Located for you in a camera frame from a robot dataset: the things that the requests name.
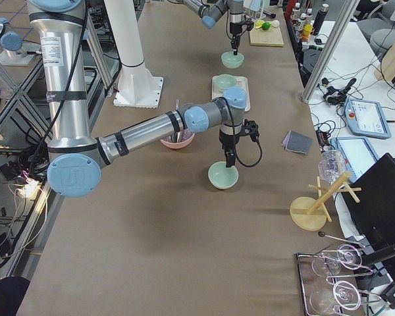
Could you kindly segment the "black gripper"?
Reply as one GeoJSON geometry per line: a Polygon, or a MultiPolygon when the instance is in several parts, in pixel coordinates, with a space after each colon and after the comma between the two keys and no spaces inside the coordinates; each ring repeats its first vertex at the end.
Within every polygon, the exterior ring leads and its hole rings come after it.
{"type": "Polygon", "coordinates": [[[241,124],[235,126],[234,128],[227,124],[222,124],[219,128],[219,141],[222,145],[222,149],[224,150],[226,168],[235,165],[237,159],[236,144],[240,140],[241,131],[241,124]]]}
{"type": "Polygon", "coordinates": [[[244,13],[229,14],[229,33],[231,34],[230,44],[234,55],[238,54],[240,38],[244,32],[250,31],[250,19],[244,13]]]}

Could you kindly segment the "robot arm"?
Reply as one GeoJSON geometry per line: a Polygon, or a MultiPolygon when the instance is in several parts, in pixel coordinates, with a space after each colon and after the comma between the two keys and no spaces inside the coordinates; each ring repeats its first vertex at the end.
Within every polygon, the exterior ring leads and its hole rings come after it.
{"type": "MultiPolygon", "coordinates": [[[[183,1],[213,27],[227,13],[231,21],[232,47],[237,54],[244,22],[243,1],[217,1],[207,5],[183,1]]],[[[246,108],[246,92],[228,88],[221,97],[203,104],[185,104],[179,109],[143,120],[112,134],[95,134],[95,122],[86,92],[82,42],[86,32],[86,1],[27,1],[30,24],[40,38],[47,86],[46,99],[51,114],[51,141],[47,143],[46,171],[51,189],[67,198],[92,193],[101,182],[102,169],[115,159],[127,156],[145,145],[188,129],[205,132],[220,126],[220,141],[226,167],[235,165],[236,144],[246,108]]],[[[105,8],[120,58],[119,85],[115,105],[156,108],[163,77],[153,76],[145,65],[138,20],[132,1],[105,1],[105,8]]]]}
{"type": "Polygon", "coordinates": [[[218,0],[213,5],[195,0],[178,1],[178,3],[186,5],[195,12],[208,29],[214,27],[223,15],[228,14],[227,37],[230,39],[234,55],[238,54],[241,36],[254,27],[253,20],[245,16],[244,2],[240,0],[218,0]]]}

